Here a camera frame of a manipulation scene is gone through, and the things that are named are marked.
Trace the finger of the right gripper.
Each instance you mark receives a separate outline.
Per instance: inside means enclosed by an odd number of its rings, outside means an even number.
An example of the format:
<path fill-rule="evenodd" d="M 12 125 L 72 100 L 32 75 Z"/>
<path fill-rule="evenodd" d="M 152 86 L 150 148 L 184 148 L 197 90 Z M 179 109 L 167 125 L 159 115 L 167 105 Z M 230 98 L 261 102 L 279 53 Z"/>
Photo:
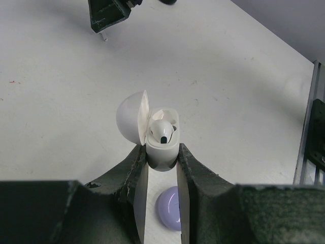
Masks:
<path fill-rule="evenodd" d="M 139 4 L 136 0 L 88 0 L 91 29 L 99 33 L 125 21 Z"/>

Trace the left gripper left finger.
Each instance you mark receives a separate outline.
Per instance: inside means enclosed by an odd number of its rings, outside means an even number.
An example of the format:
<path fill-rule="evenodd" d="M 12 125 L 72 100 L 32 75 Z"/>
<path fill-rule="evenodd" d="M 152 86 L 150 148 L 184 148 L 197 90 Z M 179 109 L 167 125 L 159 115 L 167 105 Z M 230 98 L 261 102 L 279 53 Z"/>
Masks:
<path fill-rule="evenodd" d="M 1 243 L 143 243 L 148 164 L 135 146 L 93 181 L 2 181 Z"/>

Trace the white earbud case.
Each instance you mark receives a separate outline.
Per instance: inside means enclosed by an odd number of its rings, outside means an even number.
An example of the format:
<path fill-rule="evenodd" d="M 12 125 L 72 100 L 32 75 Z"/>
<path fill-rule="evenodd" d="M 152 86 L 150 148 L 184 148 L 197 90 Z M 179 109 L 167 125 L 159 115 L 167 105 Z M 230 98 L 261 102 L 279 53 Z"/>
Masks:
<path fill-rule="evenodd" d="M 120 133 L 128 141 L 145 146 L 149 166 L 160 172 L 176 165 L 179 154 L 179 114 L 172 108 L 149 109 L 147 92 L 125 98 L 116 112 Z"/>

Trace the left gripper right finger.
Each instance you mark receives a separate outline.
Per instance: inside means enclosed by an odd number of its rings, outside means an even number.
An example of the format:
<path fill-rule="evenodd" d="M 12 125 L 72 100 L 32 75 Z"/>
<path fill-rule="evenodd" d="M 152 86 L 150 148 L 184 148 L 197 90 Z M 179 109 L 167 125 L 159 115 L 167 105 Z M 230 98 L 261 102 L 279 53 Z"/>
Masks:
<path fill-rule="evenodd" d="M 180 144 L 182 243 L 324 243 L 324 186 L 234 185 Z"/>

